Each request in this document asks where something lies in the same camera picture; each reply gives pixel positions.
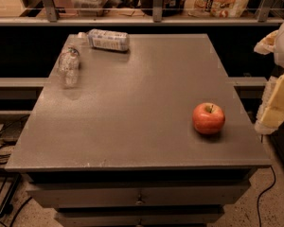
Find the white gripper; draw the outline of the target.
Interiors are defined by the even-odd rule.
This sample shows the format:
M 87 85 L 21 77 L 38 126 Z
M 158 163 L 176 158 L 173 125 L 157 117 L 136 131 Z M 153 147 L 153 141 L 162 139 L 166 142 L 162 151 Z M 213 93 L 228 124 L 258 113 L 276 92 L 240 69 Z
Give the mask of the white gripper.
M 284 22 L 277 30 L 269 33 L 254 47 L 261 55 L 274 53 L 275 64 L 284 68 Z M 271 134 L 284 122 L 284 74 L 270 77 L 267 81 L 262 103 L 257 111 L 255 130 L 259 134 Z

